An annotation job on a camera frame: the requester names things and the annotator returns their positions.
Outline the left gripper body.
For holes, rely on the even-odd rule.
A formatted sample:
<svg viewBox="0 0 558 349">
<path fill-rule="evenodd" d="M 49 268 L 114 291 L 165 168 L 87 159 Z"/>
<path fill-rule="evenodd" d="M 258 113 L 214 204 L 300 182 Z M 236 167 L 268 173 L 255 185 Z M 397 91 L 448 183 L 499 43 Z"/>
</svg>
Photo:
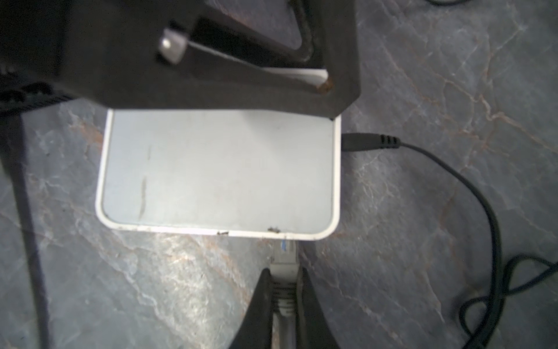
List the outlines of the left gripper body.
<svg viewBox="0 0 558 349">
<path fill-rule="evenodd" d="M 77 99 L 56 83 L 76 1 L 1 2 L 1 112 Z"/>
</svg>

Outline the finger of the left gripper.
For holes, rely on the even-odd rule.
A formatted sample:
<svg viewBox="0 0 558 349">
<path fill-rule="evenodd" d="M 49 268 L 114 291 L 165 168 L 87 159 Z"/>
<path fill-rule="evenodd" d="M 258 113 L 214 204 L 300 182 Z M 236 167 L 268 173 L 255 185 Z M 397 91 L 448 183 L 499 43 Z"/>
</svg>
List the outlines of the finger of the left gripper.
<svg viewBox="0 0 558 349">
<path fill-rule="evenodd" d="M 354 1 L 293 1 L 301 46 L 203 1 L 71 1 L 56 73 L 111 108 L 264 109 L 332 118 L 360 95 Z"/>
</svg>

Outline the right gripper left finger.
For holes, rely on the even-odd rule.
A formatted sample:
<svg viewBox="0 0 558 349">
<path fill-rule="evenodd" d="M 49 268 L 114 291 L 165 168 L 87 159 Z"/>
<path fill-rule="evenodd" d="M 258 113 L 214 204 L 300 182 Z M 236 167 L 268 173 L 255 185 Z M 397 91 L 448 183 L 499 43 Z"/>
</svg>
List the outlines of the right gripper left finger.
<svg viewBox="0 0 558 349">
<path fill-rule="evenodd" d="M 270 349 L 273 336 L 274 283 L 270 269 L 262 270 L 244 319 L 229 349 Z"/>
</svg>

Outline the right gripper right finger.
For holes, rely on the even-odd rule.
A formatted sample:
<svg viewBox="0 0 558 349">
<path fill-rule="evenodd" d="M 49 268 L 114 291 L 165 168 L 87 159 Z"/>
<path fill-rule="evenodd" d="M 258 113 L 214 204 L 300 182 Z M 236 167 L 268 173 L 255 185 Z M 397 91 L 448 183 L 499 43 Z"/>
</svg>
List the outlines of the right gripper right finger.
<svg viewBox="0 0 558 349">
<path fill-rule="evenodd" d="M 296 347 L 340 349 L 328 326 L 309 272 L 302 266 L 296 280 Z"/>
</svg>

